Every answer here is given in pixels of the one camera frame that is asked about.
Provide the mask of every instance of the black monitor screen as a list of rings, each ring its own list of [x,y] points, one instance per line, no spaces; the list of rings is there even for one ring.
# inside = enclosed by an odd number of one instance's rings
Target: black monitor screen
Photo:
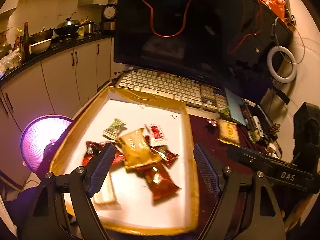
[[[118,0],[114,58],[228,87],[257,102],[270,86],[266,55],[275,45],[275,18],[258,0]],[[276,33],[287,47],[291,31],[280,22]],[[275,69],[281,62],[276,55]]]

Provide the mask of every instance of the gold snack wrapper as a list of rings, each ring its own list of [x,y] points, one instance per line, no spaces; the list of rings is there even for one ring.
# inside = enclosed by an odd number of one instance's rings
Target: gold snack wrapper
[[[142,131],[143,128],[139,128],[121,136],[117,140],[125,155],[124,166],[127,171],[162,160],[158,153],[151,151]]]
[[[219,127],[218,140],[224,143],[240,146],[240,139],[239,139],[236,123],[229,122],[222,119],[218,119],[217,123]]]

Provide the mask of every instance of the space heater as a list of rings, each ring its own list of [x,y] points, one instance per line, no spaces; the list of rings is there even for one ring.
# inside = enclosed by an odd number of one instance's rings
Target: space heater
[[[72,122],[62,115],[45,115],[33,120],[21,138],[21,154],[29,170],[36,172],[54,143]]]

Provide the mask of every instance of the black countertop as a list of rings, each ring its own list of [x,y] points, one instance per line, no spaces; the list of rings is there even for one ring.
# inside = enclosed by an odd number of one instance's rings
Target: black countertop
[[[36,54],[36,55],[31,55],[30,60],[28,60],[27,62],[21,64],[19,67],[15,68],[12,71],[7,70],[7,72],[2,76],[2,78],[0,78],[0,86],[2,86],[4,83],[9,81],[11,78],[13,78],[18,73],[22,72],[23,70],[27,69],[28,67],[39,62],[40,60],[43,60],[43,59],[50,57],[56,53],[59,53],[59,52],[64,51],[66,49],[73,48],[73,47],[81,45],[81,44],[85,44],[85,43],[92,42],[92,41],[98,41],[98,40],[102,40],[102,39],[106,39],[106,38],[111,38],[111,37],[113,37],[113,34],[108,34],[108,35],[101,34],[98,36],[84,36],[83,38],[72,39],[68,42],[64,41],[62,43],[51,43],[49,49],[46,50],[45,52],[42,52],[42,53]]]

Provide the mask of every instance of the wall cabinet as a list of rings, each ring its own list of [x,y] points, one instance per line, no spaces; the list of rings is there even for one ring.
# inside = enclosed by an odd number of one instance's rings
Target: wall cabinet
[[[110,80],[111,38],[97,41],[97,88]]]
[[[0,91],[0,170],[23,186],[30,171],[22,164],[20,152],[21,131],[15,123]]]
[[[1,90],[21,131],[37,117],[54,114],[40,62],[2,85]]]
[[[75,53],[75,69],[81,106],[97,93],[95,42],[89,42],[73,48]]]
[[[71,48],[41,61],[54,113],[70,118],[81,108],[74,57]]]
[[[125,70],[125,64],[117,63],[114,61],[114,45],[115,45],[115,39],[112,38],[111,42],[111,79],[116,78],[119,74],[114,74],[114,72],[120,72]]]

